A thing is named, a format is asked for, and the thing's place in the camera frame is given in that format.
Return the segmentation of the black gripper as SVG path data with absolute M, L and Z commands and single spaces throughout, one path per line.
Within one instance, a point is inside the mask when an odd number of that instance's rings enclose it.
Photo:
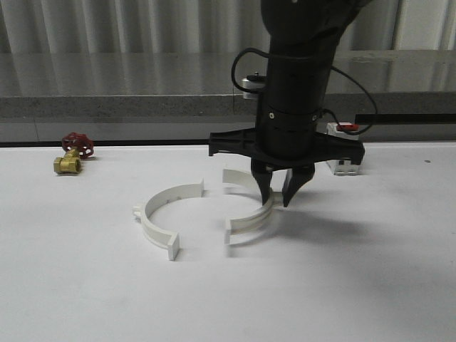
M 361 164 L 365 149 L 361 142 L 318 133 L 317 120 L 327 109 L 310 113 L 285 113 L 271 106 L 258 103 L 255 127 L 209 136 L 209 155 L 230 153 L 250 157 L 251 174 L 261 193 L 262 204 L 270 197 L 276 169 L 288 169 L 282 187 L 283 206 L 287 207 L 293 196 L 312 180 L 316 162 L 350 160 Z

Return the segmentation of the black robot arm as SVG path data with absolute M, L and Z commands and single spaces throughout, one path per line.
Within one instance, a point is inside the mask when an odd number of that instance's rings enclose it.
M 359 165 L 361 142 L 316 130 L 338 43 L 366 1 L 262 1 L 261 16 L 269 35 L 266 76 L 257 94 L 254 128 L 211 133 L 209 154 L 228 152 L 250 157 L 251 171 L 267 202 L 272 175 L 286 170 L 283 205 L 327 160 Z

